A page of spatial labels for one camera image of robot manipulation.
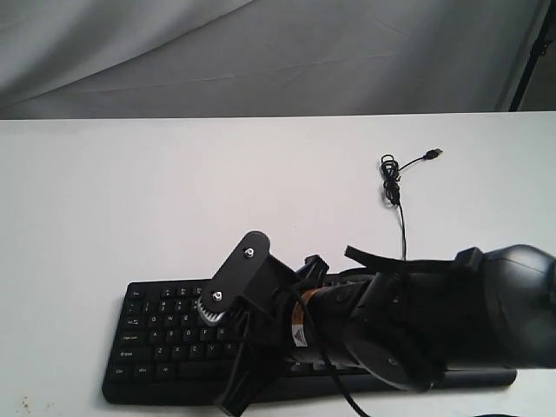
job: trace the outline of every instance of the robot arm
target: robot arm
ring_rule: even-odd
[[[227,315],[243,340],[217,400],[227,414],[241,415],[289,362],[322,361],[322,351],[415,392],[450,369],[556,367],[556,259],[536,248],[471,248],[454,261],[348,248],[364,268],[329,286],[319,256],[295,272],[269,246],[263,233],[248,233],[198,301],[209,325]]]

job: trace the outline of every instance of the white tabletop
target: white tabletop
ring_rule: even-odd
[[[528,243],[556,254],[556,113],[0,122],[0,415],[219,416],[117,407],[101,381],[126,285],[210,277],[265,231],[292,267],[333,271],[351,244],[400,255],[377,162],[442,148],[404,173],[409,258]],[[553,416],[556,371],[506,390],[357,394],[373,417]],[[245,415],[351,414],[339,397]]]

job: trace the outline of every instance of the wire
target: wire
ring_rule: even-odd
[[[322,361],[324,362],[324,366],[326,367],[328,374],[330,375],[330,377],[333,379],[334,383],[336,384],[336,386],[338,388],[338,391],[340,391],[340,394],[343,395],[343,397],[346,399],[347,403],[351,406],[351,408],[360,417],[371,417],[370,415],[365,413],[361,407],[359,407],[359,405],[355,402],[355,400],[353,399],[353,397],[349,393],[349,391],[346,388],[346,386],[344,385],[344,383],[341,381],[340,376],[338,376],[338,373],[336,372],[336,368],[334,367],[334,365],[332,365],[332,362],[330,361],[330,358],[328,357],[326,349],[324,348],[324,345],[322,344],[321,337],[319,335],[319,331],[318,331],[316,325],[314,324],[313,317],[311,317],[311,313],[309,313],[309,310],[307,308],[307,304],[305,303],[305,301],[301,298],[301,296],[297,293],[297,291],[295,291],[295,289],[293,289],[292,287],[285,287],[283,289],[288,291],[295,298],[295,300],[299,303],[299,305],[301,306],[301,309],[303,310],[303,313],[305,314],[305,320],[307,321],[307,323],[311,327],[311,331],[313,333],[314,344],[316,345],[317,349],[319,349],[319,354],[321,355]]]
[[[431,159],[438,158],[442,153],[441,149],[431,149],[425,155],[413,159],[411,162],[406,163],[400,168],[400,164],[394,159],[391,154],[386,154],[381,158],[381,173],[384,182],[384,196],[390,203],[400,210],[401,218],[401,259],[407,259],[407,238],[406,238],[406,219],[403,215],[403,207],[400,201],[400,172],[417,163],[419,161],[430,161]]]

